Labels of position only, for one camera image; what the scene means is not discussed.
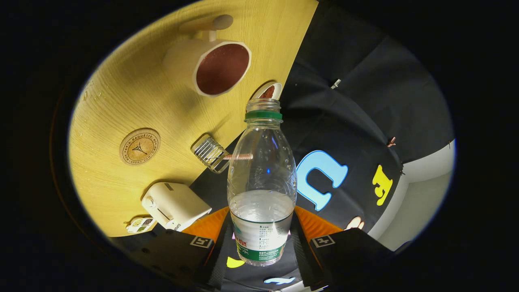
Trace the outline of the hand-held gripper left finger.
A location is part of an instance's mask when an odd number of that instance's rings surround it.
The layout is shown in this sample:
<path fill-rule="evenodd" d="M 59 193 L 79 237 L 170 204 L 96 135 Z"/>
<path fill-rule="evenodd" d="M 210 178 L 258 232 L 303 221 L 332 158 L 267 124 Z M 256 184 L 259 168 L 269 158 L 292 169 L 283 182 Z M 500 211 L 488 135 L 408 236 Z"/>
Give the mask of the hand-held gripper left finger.
<path fill-rule="evenodd" d="M 232 232 L 224 207 L 182 232 L 167 229 L 133 251 L 132 259 L 186 290 L 221 290 Z"/>

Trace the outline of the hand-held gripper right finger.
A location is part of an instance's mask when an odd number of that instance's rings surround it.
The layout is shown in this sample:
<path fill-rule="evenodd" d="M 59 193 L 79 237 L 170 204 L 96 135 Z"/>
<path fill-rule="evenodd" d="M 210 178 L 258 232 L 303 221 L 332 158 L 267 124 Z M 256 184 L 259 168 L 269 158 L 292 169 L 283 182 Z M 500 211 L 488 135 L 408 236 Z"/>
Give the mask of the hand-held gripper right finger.
<path fill-rule="evenodd" d="M 302 282 L 311 290 L 367 290 L 394 257 L 361 229 L 343 230 L 298 206 L 290 232 Z"/>

